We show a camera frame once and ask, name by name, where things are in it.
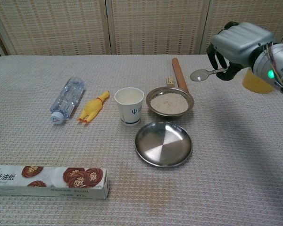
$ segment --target yellow cup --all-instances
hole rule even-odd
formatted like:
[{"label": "yellow cup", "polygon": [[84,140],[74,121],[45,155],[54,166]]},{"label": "yellow cup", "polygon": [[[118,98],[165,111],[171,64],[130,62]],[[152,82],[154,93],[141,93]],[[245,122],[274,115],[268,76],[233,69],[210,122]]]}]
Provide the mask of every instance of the yellow cup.
[{"label": "yellow cup", "polygon": [[250,68],[247,70],[242,84],[245,88],[255,93],[270,93],[274,89],[266,81],[255,76]]}]

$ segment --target metal spoon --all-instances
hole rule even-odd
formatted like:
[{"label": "metal spoon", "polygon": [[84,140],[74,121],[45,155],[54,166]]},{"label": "metal spoon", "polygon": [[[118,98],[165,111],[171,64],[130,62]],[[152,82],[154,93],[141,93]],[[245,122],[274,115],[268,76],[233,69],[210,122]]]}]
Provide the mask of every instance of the metal spoon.
[{"label": "metal spoon", "polygon": [[190,75],[190,79],[192,81],[204,81],[205,79],[207,79],[209,77],[209,75],[211,74],[216,74],[218,72],[224,72],[226,71],[226,69],[224,68],[219,68],[217,70],[213,70],[213,71],[207,71],[205,69],[199,69],[199,70],[196,70],[194,71],[191,75]]}]

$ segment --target parchment paper box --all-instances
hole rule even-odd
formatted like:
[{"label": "parchment paper box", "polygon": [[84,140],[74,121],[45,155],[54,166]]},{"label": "parchment paper box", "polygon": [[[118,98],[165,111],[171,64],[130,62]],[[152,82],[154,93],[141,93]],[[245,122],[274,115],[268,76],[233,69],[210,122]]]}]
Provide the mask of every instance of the parchment paper box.
[{"label": "parchment paper box", "polygon": [[105,199],[106,169],[0,165],[0,194]]}]

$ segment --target metal plate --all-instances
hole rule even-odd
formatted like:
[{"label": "metal plate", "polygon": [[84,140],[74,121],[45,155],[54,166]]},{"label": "metal plate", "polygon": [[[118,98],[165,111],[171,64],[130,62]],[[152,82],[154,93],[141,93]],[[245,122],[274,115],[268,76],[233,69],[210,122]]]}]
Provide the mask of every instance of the metal plate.
[{"label": "metal plate", "polygon": [[[159,95],[163,95],[163,94],[166,94],[166,93],[177,93],[177,94],[182,95],[186,99],[186,101],[188,102],[188,109],[186,111],[182,112],[182,113],[179,113],[179,114],[165,114],[165,113],[162,113],[162,112],[155,110],[151,106],[151,100],[154,99],[155,97],[159,96]],[[147,103],[149,109],[151,109],[155,113],[162,115],[162,116],[169,116],[169,117],[182,116],[182,115],[188,113],[194,107],[194,99],[189,93],[185,92],[184,90],[182,90],[180,88],[170,88],[170,87],[159,87],[159,88],[152,90],[147,95],[146,103]]]},{"label": "metal plate", "polygon": [[152,122],[142,127],[135,137],[135,149],[147,163],[173,167],[192,153],[192,139],[180,126],[170,122]]}]

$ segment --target cookie picture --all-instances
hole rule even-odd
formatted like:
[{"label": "cookie picture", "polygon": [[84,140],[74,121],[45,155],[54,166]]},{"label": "cookie picture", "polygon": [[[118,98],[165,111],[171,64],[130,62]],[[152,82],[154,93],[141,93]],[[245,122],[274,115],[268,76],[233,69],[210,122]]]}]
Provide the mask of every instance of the cookie picture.
[{"label": "cookie picture", "polygon": [[86,173],[89,175],[89,186],[96,186],[103,178],[103,171],[97,168],[90,168],[86,170]]},{"label": "cookie picture", "polygon": [[43,166],[25,166],[22,170],[22,176],[31,178],[39,174],[43,170]]},{"label": "cookie picture", "polygon": [[70,177],[68,186],[71,188],[87,188],[89,181],[89,174],[85,171],[79,171]]},{"label": "cookie picture", "polygon": [[46,184],[41,180],[35,180],[31,182],[28,187],[46,187]]},{"label": "cookie picture", "polygon": [[84,168],[67,168],[65,172],[63,173],[63,179],[66,183],[69,182],[69,179],[78,172],[85,171]]}]

